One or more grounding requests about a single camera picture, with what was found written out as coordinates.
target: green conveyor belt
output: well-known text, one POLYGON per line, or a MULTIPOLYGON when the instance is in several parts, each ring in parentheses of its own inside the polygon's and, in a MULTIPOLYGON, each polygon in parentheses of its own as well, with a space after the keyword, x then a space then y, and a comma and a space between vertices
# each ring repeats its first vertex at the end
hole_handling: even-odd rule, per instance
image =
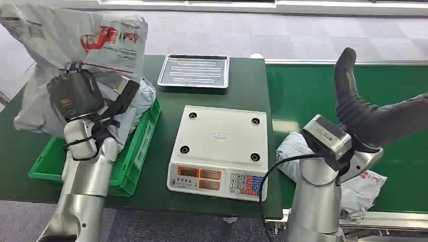
MULTIPOLYGON (((428 90, 428 67, 366 65, 355 67, 360 95, 369 102, 396 103, 428 90)), ((317 113, 334 123, 333 65, 267 65, 275 145, 289 130, 303 127, 317 113)), ((388 177, 371 211, 428 212, 428 129, 384 147, 372 170, 388 177)), ((290 208, 294 183, 280 177, 283 208, 290 208)))

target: cable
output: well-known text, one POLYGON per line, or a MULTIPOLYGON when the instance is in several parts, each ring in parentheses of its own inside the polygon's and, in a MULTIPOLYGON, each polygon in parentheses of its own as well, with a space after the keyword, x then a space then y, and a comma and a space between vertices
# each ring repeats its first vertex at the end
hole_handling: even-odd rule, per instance
POLYGON ((261 216, 261 222, 263 223, 263 228, 264 231, 266 233, 267 238, 269 239, 270 242, 272 242, 272 238, 268 233, 268 229, 266 228, 266 223, 264 222, 264 214, 263 214, 263 203, 261 202, 261 196, 262 196, 262 192, 263 192, 263 185, 264 185, 264 181, 267 179, 267 177, 270 175, 270 173, 279 165, 284 164, 285 162, 288 161, 292 161, 292 160, 300 160, 300 159, 310 159, 310 158, 320 158, 321 156, 316 155, 316 154, 309 154, 309 155, 298 155, 298 156, 293 156, 293 157, 288 157, 285 158, 283 160, 278 161, 277 163, 273 164, 269 170, 267 170, 266 174, 263 177, 263 180, 261 181, 260 184, 260 191, 258 193, 258 204, 260 207, 260 216, 261 216))

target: white package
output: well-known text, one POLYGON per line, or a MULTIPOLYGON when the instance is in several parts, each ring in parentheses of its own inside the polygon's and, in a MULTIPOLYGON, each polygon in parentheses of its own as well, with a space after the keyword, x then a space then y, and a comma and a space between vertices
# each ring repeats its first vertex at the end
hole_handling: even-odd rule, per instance
POLYGON ((139 13, 82 12, 31 4, 0 7, 0 23, 36 61, 24 90, 17 129, 63 137, 63 117, 50 102, 46 84, 58 69, 81 61, 93 73, 104 98, 115 100, 121 76, 140 83, 127 111, 115 116, 120 128, 109 127, 122 150, 128 134, 155 100, 153 86, 143 78, 148 25, 139 13))
MULTIPOLYGON (((313 154, 304 137, 298 132, 291 132, 276 150, 277 161, 297 155, 313 154)), ((293 160, 279 166, 279 169, 295 183, 301 179, 300 160, 293 160)), ((374 205, 375 198, 381 191, 387 177, 367 170, 341 184, 341 210, 348 218, 363 218, 367 209, 374 205)))

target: weighing scale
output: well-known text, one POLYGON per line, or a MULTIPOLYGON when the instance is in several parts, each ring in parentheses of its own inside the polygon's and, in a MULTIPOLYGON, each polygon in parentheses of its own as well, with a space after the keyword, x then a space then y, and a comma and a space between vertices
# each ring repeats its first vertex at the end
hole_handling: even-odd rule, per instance
MULTIPOLYGON (((185 106, 171 155, 171 191, 258 201, 268 171, 265 112, 185 106)), ((267 181, 262 200, 266 199, 267 181)))

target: keypad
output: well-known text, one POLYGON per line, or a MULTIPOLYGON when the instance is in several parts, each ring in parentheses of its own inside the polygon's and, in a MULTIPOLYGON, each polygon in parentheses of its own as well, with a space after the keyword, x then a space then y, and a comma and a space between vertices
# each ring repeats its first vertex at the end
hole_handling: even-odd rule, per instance
POLYGON ((262 180, 263 176, 231 174, 229 192, 258 196, 262 180))

